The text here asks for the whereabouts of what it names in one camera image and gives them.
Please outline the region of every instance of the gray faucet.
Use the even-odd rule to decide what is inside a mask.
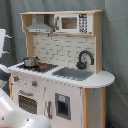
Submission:
[[[76,64],[76,67],[78,67],[78,69],[81,69],[81,70],[85,69],[86,66],[87,66],[87,62],[85,62],[85,63],[81,62],[81,57],[82,57],[83,54],[88,54],[90,59],[91,59],[91,65],[94,65],[94,58],[93,58],[92,54],[89,51],[84,50],[84,51],[80,52],[79,62]]]

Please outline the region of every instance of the microwave door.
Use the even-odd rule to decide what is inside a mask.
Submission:
[[[56,32],[79,33],[79,14],[56,15]]]

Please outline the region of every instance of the white tile backsplash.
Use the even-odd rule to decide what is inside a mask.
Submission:
[[[94,55],[94,40],[94,37],[74,35],[34,35],[34,54],[42,62],[76,67],[81,51],[88,50]],[[94,70],[89,56],[83,55],[82,62],[86,60],[87,69]]]

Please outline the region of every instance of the toy range hood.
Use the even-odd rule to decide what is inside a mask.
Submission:
[[[36,15],[36,23],[26,27],[25,32],[53,33],[53,27],[44,23],[44,15]]]

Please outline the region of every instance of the sink basin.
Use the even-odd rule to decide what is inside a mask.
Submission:
[[[65,67],[53,72],[52,75],[76,81],[83,81],[93,75],[93,72]]]

